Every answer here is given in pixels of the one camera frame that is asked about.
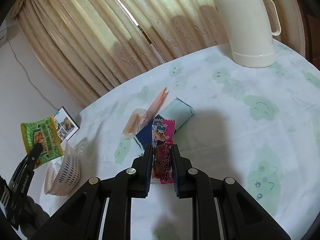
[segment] silver bolt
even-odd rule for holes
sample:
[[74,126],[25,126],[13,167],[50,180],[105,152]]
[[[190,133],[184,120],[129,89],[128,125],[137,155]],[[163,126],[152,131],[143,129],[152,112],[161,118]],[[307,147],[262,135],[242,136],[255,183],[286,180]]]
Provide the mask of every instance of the silver bolt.
[[189,172],[190,174],[192,174],[192,175],[195,175],[195,174],[198,173],[198,170],[195,169],[195,168],[191,168],[191,169],[188,170],[188,172]]
[[129,169],[127,169],[127,173],[128,173],[128,174],[135,174],[135,173],[136,173],[136,169],[134,169],[134,168],[129,168]]
[[99,181],[99,179],[97,177],[92,177],[89,179],[90,184],[96,184],[98,181]]
[[235,180],[233,178],[226,178],[226,183],[232,185],[235,183]]

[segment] thermos handle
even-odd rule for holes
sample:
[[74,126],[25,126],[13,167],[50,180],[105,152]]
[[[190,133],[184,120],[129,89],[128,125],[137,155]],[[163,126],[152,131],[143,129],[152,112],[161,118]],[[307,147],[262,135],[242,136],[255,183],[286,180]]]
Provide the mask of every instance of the thermos handle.
[[276,16],[276,26],[277,26],[277,31],[272,33],[273,36],[279,36],[281,33],[281,25],[280,25],[280,21],[279,21],[279,17],[278,17],[278,13],[277,13],[277,8],[275,3],[273,2],[273,0],[270,0],[270,2],[273,4],[274,8],[275,8],[275,16]]

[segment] patterned curtain fabric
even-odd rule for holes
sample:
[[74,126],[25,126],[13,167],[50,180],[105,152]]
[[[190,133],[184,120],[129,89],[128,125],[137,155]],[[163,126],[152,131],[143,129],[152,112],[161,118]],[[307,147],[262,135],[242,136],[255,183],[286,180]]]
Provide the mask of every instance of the patterned curtain fabric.
[[117,0],[24,0],[16,18],[44,68],[82,107],[160,65]]
[[[166,62],[228,42],[213,0],[120,0]],[[305,55],[297,0],[273,0],[282,34]],[[42,65],[87,106],[160,64],[118,0],[21,0],[16,18]],[[274,15],[266,3],[273,30]]]

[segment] table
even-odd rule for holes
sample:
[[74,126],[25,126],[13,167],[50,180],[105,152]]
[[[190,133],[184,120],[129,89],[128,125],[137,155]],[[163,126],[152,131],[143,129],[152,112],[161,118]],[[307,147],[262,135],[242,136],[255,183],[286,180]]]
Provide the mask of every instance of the table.
[[[147,109],[168,87],[195,114],[175,133],[182,156],[210,177],[235,178],[287,231],[300,239],[320,210],[320,72],[274,41],[277,61],[246,68],[228,44],[163,64],[115,88],[80,113],[69,143],[81,158],[81,180],[107,179],[131,166],[141,150],[121,140],[132,111]],[[66,197],[44,195],[52,215]],[[192,239],[191,200],[173,185],[151,185],[132,200],[132,240]]]

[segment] basket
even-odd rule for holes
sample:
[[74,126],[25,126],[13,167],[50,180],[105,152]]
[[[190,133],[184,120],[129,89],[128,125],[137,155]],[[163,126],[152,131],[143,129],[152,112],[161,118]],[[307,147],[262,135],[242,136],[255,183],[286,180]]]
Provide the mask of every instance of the basket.
[[80,162],[74,149],[66,142],[63,162],[58,173],[49,162],[44,181],[44,193],[65,196],[70,193],[80,179]]

